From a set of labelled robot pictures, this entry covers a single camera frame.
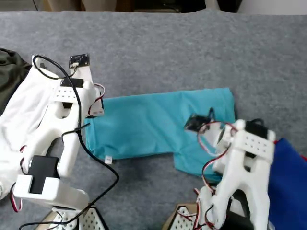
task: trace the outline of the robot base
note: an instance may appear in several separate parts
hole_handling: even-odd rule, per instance
[[[61,217],[56,215],[53,221],[60,222]],[[79,226],[75,228],[72,228],[70,224],[51,224],[49,228],[53,228],[54,230],[109,230],[98,209],[95,207],[90,208],[84,217],[79,218]]]
[[[176,212],[179,211],[184,215],[190,215],[188,209],[185,206],[179,206]],[[192,230],[193,224],[195,221],[195,216],[190,217],[189,221],[186,217],[183,217],[176,213],[172,219],[171,224],[168,227],[168,230]]]

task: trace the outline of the gray carpet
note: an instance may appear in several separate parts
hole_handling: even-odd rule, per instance
[[[0,46],[27,61],[44,54],[68,68],[70,55],[89,52],[93,79],[106,86],[107,97],[230,87],[238,117],[261,117],[278,137],[307,150],[307,16],[0,12],[0,22]],[[194,201],[192,188],[202,184],[175,170],[172,155],[114,167],[120,182],[97,203],[112,230],[161,229],[175,205]],[[113,179],[79,152],[73,186],[93,198]],[[15,214],[2,200],[0,229],[17,229],[47,212],[25,202]]]

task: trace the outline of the cable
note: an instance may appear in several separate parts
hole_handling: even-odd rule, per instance
[[[201,148],[202,148],[203,150],[205,150],[210,156],[212,156],[212,157],[217,157],[217,156],[219,156],[219,154],[212,153],[212,152],[209,150],[209,148],[208,148],[208,147],[203,143],[203,141],[201,140],[201,135],[203,135],[203,134],[205,133],[205,131],[206,131],[207,128],[208,128],[208,125],[211,125],[211,124],[214,124],[214,123],[223,123],[223,124],[225,124],[225,125],[229,125],[229,126],[231,127],[231,131],[230,131],[230,132],[232,132],[232,130],[237,131],[237,128],[236,128],[233,124],[231,124],[231,123],[229,123],[229,122],[211,121],[211,122],[209,122],[209,123],[207,123],[207,124],[204,124],[204,125],[199,129],[199,131],[198,131],[198,133],[197,133],[197,141],[198,141],[198,143],[200,144]]]
[[[12,207],[13,207],[14,211],[15,212],[20,212],[23,209],[23,200],[20,199],[19,207],[17,207],[16,201],[15,201],[15,197],[14,197],[14,194],[13,194],[15,184],[16,184],[16,182],[13,183],[13,185],[11,186],[11,189],[10,189],[10,201],[11,201],[11,204],[12,204]]]
[[[215,189],[212,188],[212,186],[210,185],[210,183],[207,181],[207,179],[206,179],[206,177],[205,177],[204,171],[207,169],[207,167],[208,167],[210,164],[214,163],[216,160],[218,160],[218,159],[220,159],[221,157],[223,157],[223,156],[227,153],[227,151],[229,150],[230,146],[231,146],[231,145],[229,145],[229,146],[225,149],[225,151],[224,151],[222,154],[220,154],[218,157],[213,158],[212,160],[210,160],[210,161],[208,161],[207,163],[205,163],[205,165],[204,165],[203,168],[202,168],[201,177],[202,177],[202,179],[203,179],[205,185],[209,187],[209,189],[211,190],[211,192],[212,192],[213,194],[215,194]]]
[[[39,67],[37,67],[36,65],[36,59],[37,58],[41,58],[41,59],[44,59],[48,62],[50,62],[52,65],[56,66],[59,70],[61,70],[62,73],[64,73],[65,77],[58,77],[58,78],[54,78],[54,77],[51,77],[47,74],[45,74],[43,71],[41,71],[41,69]],[[33,58],[33,65],[34,67],[38,70],[38,72],[40,72],[41,74],[43,74],[46,78],[49,78],[49,79],[52,79],[52,80],[58,80],[58,79],[64,79],[66,78],[66,76],[68,76],[68,74],[66,73],[66,71],[62,68],[62,66],[60,66],[57,62],[53,61],[52,59],[46,57],[46,56],[43,56],[43,55],[35,55],[34,58]]]
[[[76,72],[77,72],[77,67],[75,66],[73,73],[71,75],[69,75],[69,77],[71,78]]]
[[[22,159],[20,160],[19,165],[20,165],[20,169],[23,175],[26,175],[26,173],[24,172],[24,168],[23,168],[23,162],[24,162],[24,157],[22,157]]]
[[[105,93],[106,93],[106,89],[105,89],[105,87],[103,86],[103,85],[101,85],[101,84],[93,84],[94,86],[99,86],[101,89],[103,89],[104,91],[103,91],[103,93],[100,93],[100,96],[99,97],[97,97],[96,99],[95,99],[95,101],[94,101],[94,103],[93,104],[95,104],[95,102],[97,102],[97,101],[99,101],[99,100],[101,100],[103,97],[104,97],[104,95],[105,95]],[[91,115],[91,108],[92,108],[92,106],[93,106],[93,104],[91,104],[91,106],[88,108],[88,115]]]
[[[198,190],[197,188],[193,188],[193,192],[194,192],[196,195],[199,195],[199,194],[200,194],[200,192],[199,192],[199,190]]]
[[[74,130],[71,130],[71,131],[67,131],[67,132],[65,132],[65,133],[62,133],[62,136],[61,136],[62,142],[64,142],[64,141],[63,141],[63,136],[65,136],[66,134],[69,134],[69,133],[76,133],[77,131],[79,131],[79,130],[81,130],[81,129],[87,127],[87,126],[89,126],[90,124],[91,124],[91,123],[87,123],[87,124],[81,126],[80,128],[75,128]]]
[[[179,210],[177,211],[177,214],[179,214],[180,216],[186,218],[186,219],[189,220],[189,221],[192,221],[192,220],[190,219],[190,217],[196,216],[196,213],[193,213],[193,214],[190,214],[190,215],[184,215],[183,213],[179,212]]]
[[[36,5],[35,1],[34,1],[34,0],[32,0],[32,2],[33,2],[33,4],[34,4],[34,7],[35,7],[36,11],[38,11],[38,7],[37,7],[37,5]]]
[[[59,213],[59,212],[57,212],[57,214],[61,217],[61,222],[63,221],[63,216]],[[45,229],[45,230],[52,230],[52,229],[55,229],[55,228],[57,228],[59,226],[59,224],[58,225],[56,225],[56,226],[54,226],[54,227],[51,227],[51,228],[47,228],[47,229]]]
[[[76,129],[76,131],[74,130],[74,132],[76,132],[78,134],[78,138],[79,138],[79,142],[81,144],[81,146],[83,147],[83,149],[85,150],[85,152],[92,157],[95,161],[97,161],[98,163],[100,163],[101,165],[105,166],[106,168],[108,168],[115,176],[116,179],[115,181],[111,184],[111,186],[109,186],[103,193],[101,193],[99,196],[97,196],[91,203],[88,204],[88,206],[86,206],[82,211],[80,211],[75,217],[73,217],[72,219],[66,221],[66,222],[56,222],[56,221],[45,221],[45,222],[31,222],[31,223],[25,223],[23,225],[21,225],[19,227],[19,230],[21,230],[22,228],[26,227],[26,226],[30,226],[30,225],[37,225],[37,224],[61,224],[61,225],[65,225],[65,224],[69,224],[72,221],[78,219],[79,216],[81,216],[84,212],[86,212],[92,205],[94,205],[96,203],[97,200],[99,200],[100,198],[102,198],[108,191],[110,191],[119,181],[119,174],[109,165],[105,164],[102,160],[100,160],[99,158],[97,158],[96,156],[94,156],[90,150],[86,147],[85,143],[82,140],[82,135],[81,135],[81,129],[82,129],[82,121],[81,121],[81,116],[82,116],[82,108],[81,108],[81,101],[78,95],[78,92],[76,90],[76,87],[73,85],[71,79],[69,78],[69,75],[67,74],[67,72],[63,69],[62,66],[60,66],[57,62],[49,59],[48,57],[42,56],[42,55],[35,55],[33,58],[33,63],[35,63],[36,58],[42,58],[46,61],[49,61],[51,64],[53,64],[54,66],[58,67],[59,70],[61,70],[61,72],[65,75],[65,78],[67,78],[67,80],[69,81],[75,95],[76,95],[76,99],[78,102],[78,128]],[[38,69],[40,73],[42,73],[44,76],[50,78],[50,79],[54,79],[50,76],[48,76],[47,74],[44,74],[40,69]]]
[[[208,228],[210,228],[211,230],[216,230],[217,228],[214,226],[214,224],[212,224],[211,222],[208,221],[207,218],[207,214],[208,212],[213,208],[213,205],[211,205],[210,208],[207,209],[207,211],[205,212],[205,223],[208,226]]]

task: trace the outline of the white cloth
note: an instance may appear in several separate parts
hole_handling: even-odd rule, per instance
[[[19,150],[39,126],[52,88],[57,84],[57,80],[48,79],[32,67],[0,116],[0,199],[16,181],[23,157]]]

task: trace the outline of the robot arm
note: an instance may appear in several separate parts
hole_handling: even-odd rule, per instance
[[[242,205],[233,198],[233,194],[241,190],[250,212],[247,222],[251,223],[243,224],[244,221],[240,221],[240,229],[266,230],[270,204],[267,189],[275,133],[250,121],[237,120],[221,128],[220,122],[212,118],[209,120],[201,127],[198,125],[198,130],[216,148],[216,152],[224,153],[217,155],[219,157],[216,157],[213,165],[213,169],[223,177],[213,192],[207,186],[200,190],[200,214],[196,221],[201,226],[206,224],[206,217],[213,224],[211,229],[227,229],[225,227],[231,218],[229,212],[244,219]]]
[[[89,54],[72,56],[70,61],[73,62],[71,67],[72,64],[77,66],[71,81],[81,101],[83,125],[87,116],[103,114],[102,103],[97,100],[99,91],[92,83]],[[45,69],[40,70],[54,76]],[[44,77],[37,69],[32,74],[38,78]],[[78,134],[74,132],[78,128],[79,105],[67,79],[56,81],[58,84],[53,88],[45,115],[24,148],[22,167],[26,174],[17,177],[14,195],[52,207],[54,211],[63,211],[69,219],[88,205],[89,197],[85,191],[72,188],[60,180],[71,174],[79,150]],[[61,158],[45,156],[51,142],[60,137],[64,143]]]

